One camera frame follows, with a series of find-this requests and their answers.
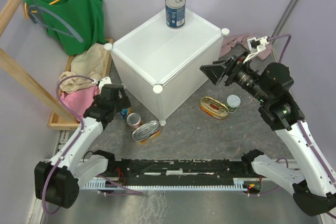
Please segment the blue white label can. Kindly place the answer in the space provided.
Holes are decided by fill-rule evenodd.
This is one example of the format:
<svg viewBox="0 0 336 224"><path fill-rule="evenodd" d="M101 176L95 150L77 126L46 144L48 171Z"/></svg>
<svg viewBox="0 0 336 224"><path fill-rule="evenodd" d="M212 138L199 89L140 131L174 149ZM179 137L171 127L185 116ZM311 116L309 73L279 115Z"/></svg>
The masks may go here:
<svg viewBox="0 0 336 224"><path fill-rule="evenodd" d="M119 114L124 118L126 119L128 117L129 114L132 113L132 109L131 108L126 108L126 109L123 109L119 112Z"/></svg>

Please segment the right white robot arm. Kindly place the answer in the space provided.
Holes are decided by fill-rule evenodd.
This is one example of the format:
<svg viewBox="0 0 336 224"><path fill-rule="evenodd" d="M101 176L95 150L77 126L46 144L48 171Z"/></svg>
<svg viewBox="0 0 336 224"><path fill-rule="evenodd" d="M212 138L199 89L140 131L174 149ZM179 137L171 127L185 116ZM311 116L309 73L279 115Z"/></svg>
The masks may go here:
<svg viewBox="0 0 336 224"><path fill-rule="evenodd" d="M328 163L310 133L308 123L289 92L294 80L289 68L272 62L259 74L246 57L233 56L200 66L200 71L217 85L239 85L260 103L261 118L290 150L300 167L294 172L271 160L259 150L242 157L241 172L246 177L266 177L292 195L308 216L331 213L335 209L335 170Z"/></svg>

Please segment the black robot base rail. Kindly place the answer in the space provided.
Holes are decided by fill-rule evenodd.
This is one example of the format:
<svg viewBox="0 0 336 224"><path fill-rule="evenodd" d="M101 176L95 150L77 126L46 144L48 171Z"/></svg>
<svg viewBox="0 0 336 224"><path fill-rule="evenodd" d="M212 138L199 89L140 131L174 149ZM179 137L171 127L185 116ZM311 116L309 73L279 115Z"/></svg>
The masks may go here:
<svg viewBox="0 0 336 224"><path fill-rule="evenodd" d="M106 177L126 186L233 185L235 178L258 178L242 161L122 159L109 165Z"/></svg>

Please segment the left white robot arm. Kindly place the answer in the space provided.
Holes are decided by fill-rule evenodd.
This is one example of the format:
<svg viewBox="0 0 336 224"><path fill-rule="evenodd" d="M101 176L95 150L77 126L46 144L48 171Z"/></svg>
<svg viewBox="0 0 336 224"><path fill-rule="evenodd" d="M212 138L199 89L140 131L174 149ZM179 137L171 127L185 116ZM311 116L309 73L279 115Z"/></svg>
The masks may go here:
<svg viewBox="0 0 336 224"><path fill-rule="evenodd" d="M70 208L84 185L99 174L110 177L115 173L115 156L112 153L98 150L84 163L80 161L115 115L130 106L123 86L103 85L63 148L48 162L36 165L35 194L42 201L44 210L47 210L47 203Z"/></svg>

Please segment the tall blue label can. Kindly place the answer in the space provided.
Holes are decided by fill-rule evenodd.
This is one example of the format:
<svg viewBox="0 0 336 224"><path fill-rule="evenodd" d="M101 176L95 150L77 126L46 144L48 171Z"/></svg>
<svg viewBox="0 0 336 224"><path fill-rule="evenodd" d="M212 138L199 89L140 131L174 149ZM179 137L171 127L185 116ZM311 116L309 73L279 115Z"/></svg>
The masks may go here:
<svg viewBox="0 0 336 224"><path fill-rule="evenodd" d="M179 29L185 24L186 0L165 0L166 24Z"/></svg>

